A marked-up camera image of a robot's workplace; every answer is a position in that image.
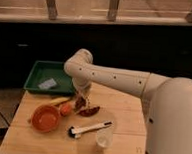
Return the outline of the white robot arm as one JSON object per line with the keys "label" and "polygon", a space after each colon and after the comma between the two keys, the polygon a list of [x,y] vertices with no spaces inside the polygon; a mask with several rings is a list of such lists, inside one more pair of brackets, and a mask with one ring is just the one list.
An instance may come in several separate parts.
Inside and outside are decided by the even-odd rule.
{"label": "white robot arm", "polygon": [[141,100],[147,113],[145,154],[192,154],[192,79],[97,66],[85,48],[64,70],[80,93],[96,82]]}

